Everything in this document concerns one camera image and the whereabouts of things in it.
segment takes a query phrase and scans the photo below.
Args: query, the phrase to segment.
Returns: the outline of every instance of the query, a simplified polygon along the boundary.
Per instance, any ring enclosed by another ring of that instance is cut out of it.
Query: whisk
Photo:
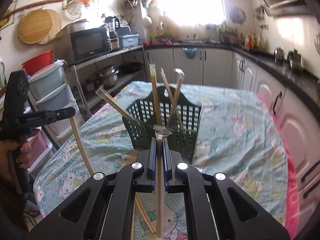
[[[319,28],[319,24],[318,24],[318,35],[316,36],[315,39],[315,46],[316,46],[316,50],[317,52],[320,54],[320,28]]]

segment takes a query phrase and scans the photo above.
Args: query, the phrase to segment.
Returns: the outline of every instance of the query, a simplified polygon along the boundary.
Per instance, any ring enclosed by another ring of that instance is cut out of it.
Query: human hand
[[[28,134],[27,136],[24,136],[23,141],[25,141],[28,138],[31,138],[33,136],[36,136],[40,132],[40,129],[34,129],[32,133]],[[18,158],[14,161],[17,163],[20,163],[19,167],[22,169],[28,169],[31,166],[30,159],[31,159],[31,144],[30,142],[24,142],[21,143],[16,140],[5,140],[0,142],[0,175],[7,179],[8,181],[11,181],[11,173],[9,168],[9,162],[8,162],[8,152],[14,151],[20,147],[20,155]]]

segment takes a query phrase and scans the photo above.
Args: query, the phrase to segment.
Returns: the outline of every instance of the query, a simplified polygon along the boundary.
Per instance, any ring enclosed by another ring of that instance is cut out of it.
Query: cutting board on counter
[[[20,23],[19,38],[27,44],[42,41],[52,28],[52,18],[47,10],[39,9],[28,13]]]
[[[52,27],[51,27],[51,30],[49,31],[49,33],[47,34],[47,36],[45,36],[45,38],[43,40],[38,42],[38,44],[41,44],[41,45],[48,44],[51,41],[53,41],[54,38],[56,37],[56,35],[58,34],[58,32],[61,31],[60,15],[56,11],[51,10],[51,9],[47,9],[45,11],[48,12],[51,16]]]

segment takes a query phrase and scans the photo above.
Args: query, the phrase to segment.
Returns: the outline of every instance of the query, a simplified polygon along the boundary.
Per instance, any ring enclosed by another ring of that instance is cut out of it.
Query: green plastic basket
[[[170,89],[174,95],[175,88]],[[174,129],[173,134],[167,138],[169,149],[180,152],[182,159],[191,164],[198,138],[202,106],[196,106],[190,103],[185,96],[180,93],[177,109],[185,129],[185,133],[183,133],[176,115],[171,117],[170,124],[167,123],[171,109],[171,101],[164,86],[158,87],[158,97],[162,125]],[[133,148],[141,150],[150,149],[151,139],[155,137],[153,126],[156,124],[156,117],[153,112],[152,93],[145,99],[135,101],[127,108],[127,111],[141,123],[141,125],[137,125],[136,122],[122,117],[124,126],[130,135]]]

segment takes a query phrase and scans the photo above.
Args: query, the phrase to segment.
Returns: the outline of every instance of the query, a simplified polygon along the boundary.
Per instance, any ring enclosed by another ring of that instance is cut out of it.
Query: dark hair
[[[13,184],[0,176],[0,205],[24,239],[27,239],[29,233],[24,215],[26,202],[23,195],[16,193]]]

